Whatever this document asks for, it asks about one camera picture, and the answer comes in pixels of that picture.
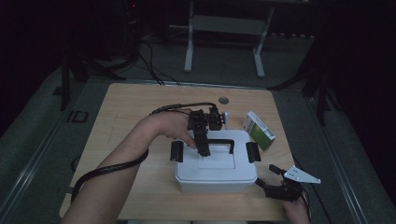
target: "cable on forearm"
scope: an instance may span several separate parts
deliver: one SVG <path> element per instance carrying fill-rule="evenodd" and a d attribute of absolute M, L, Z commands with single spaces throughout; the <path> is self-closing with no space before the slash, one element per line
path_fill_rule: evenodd
<path fill-rule="evenodd" d="M 79 193 L 79 190 L 81 189 L 82 185 L 99 175 L 106 175 L 110 174 L 116 171 L 124 170 L 133 166 L 136 166 L 137 164 L 142 163 L 149 155 L 149 150 L 147 150 L 141 157 L 137 158 L 134 161 L 127 161 L 125 163 L 120 163 L 120 164 L 115 164 L 115 165 L 110 165 L 110 166 L 105 166 L 93 171 L 88 172 L 87 174 L 83 175 L 76 183 L 76 185 L 73 188 L 73 193 L 72 193 L 72 201 L 73 202 L 76 198 L 76 196 Z"/>

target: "white desk frame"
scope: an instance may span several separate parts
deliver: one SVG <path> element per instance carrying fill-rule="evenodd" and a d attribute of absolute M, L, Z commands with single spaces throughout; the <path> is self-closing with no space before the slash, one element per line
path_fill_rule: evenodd
<path fill-rule="evenodd" d="M 262 57 L 260 53 L 262 52 L 262 45 L 264 44 L 265 37 L 267 36 L 267 31 L 274 15 L 274 10 L 274 7 L 270 8 L 266 21 L 201 16 L 194 14 L 193 0 L 190 0 L 189 44 L 187 46 L 184 71 L 190 72 L 192 68 L 192 32 L 193 30 L 201 30 L 244 35 L 260 35 L 261 38 L 259 45 L 253 49 L 253 57 L 258 77 L 264 77 Z"/>

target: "dark background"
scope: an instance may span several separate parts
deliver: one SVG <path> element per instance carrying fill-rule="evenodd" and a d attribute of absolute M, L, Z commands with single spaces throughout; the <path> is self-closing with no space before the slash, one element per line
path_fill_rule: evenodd
<path fill-rule="evenodd" d="M 137 3 L 144 24 L 163 38 L 167 36 L 168 24 L 188 24 L 188 2 L 129 1 Z M 213 11 L 236 17 L 246 16 L 250 11 L 254 16 L 260 14 L 256 7 L 240 6 L 238 1 L 211 2 L 214 2 L 211 8 L 197 7 L 208 14 Z M 276 4 L 270 33 L 314 35 L 317 38 L 321 46 L 319 53 L 325 55 L 332 71 L 329 85 L 395 202 L 396 195 L 392 190 L 395 185 L 392 178 L 395 137 L 392 129 L 396 124 L 393 99 L 396 6 L 393 1 L 253 2 L 260 2 L 263 7 Z M 118 36 L 113 35 L 114 39 L 109 43 L 108 33 L 103 33 L 101 22 L 106 21 L 106 17 L 97 16 L 97 11 L 103 12 L 103 4 L 105 2 L 91 0 L 67 1 L 67 4 L 59 0 L 1 0 L 0 134 L 19 115 L 47 75 L 61 65 L 66 34 L 78 37 L 79 44 L 92 57 L 108 58 L 111 54 L 121 54 L 113 50 L 117 48 Z M 307 59 L 307 62 L 316 66 L 315 61 Z"/>

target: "small round object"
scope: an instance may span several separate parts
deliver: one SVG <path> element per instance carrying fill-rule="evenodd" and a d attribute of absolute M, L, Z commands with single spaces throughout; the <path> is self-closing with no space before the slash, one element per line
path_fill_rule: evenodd
<path fill-rule="evenodd" d="M 225 96 L 221 96 L 219 98 L 219 103 L 221 103 L 222 105 L 227 105 L 228 103 L 230 103 L 230 100 Z"/>

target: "gray floor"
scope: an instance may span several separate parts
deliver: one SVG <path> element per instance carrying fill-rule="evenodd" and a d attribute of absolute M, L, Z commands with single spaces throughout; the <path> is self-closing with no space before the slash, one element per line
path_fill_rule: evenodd
<path fill-rule="evenodd" d="M 294 76 L 312 43 L 306 38 L 268 37 L 262 53 L 266 76 L 258 78 L 248 45 L 230 46 L 201 37 L 194 48 L 192 71 L 186 74 L 184 35 L 169 42 L 158 42 L 154 36 L 146 40 L 153 48 L 152 64 L 182 85 L 254 89 L 265 89 Z M 149 59 L 147 46 L 141 46 L 141 53 Z M 126 83 L 155 84 L 144 68 L 139 60 L 118 74 L 127 77 Z M 60 70 L 54 71 L 0 139 L 0 198 L 4 205 L 0 222 L 60 222 L 59 208 L 70 192 L 71 163 L 82 152 L 106 89 L 113 82 L 91 73 L 87 83 L 72 83 L 73 100 L 60 112 L 61 98 L 52 95 L 61 85 Z M 320 126 L 314 115 L 315 98 L 302 96 L 303 85 L 297 83 L 273 94 L 296 163 L 322 180 L 315 187 L 305 185 L 311 198 L 312 222 L 330 223 L 327 211 L 332 223 L 394 223 L 396 210 L 345 114 L 332 108 L 325 113 L 326 126 Z M 87 122 L 66 122 L 71 110 L 89 112 Z M 32 158 L 38 162 L 29 163 Z"/>

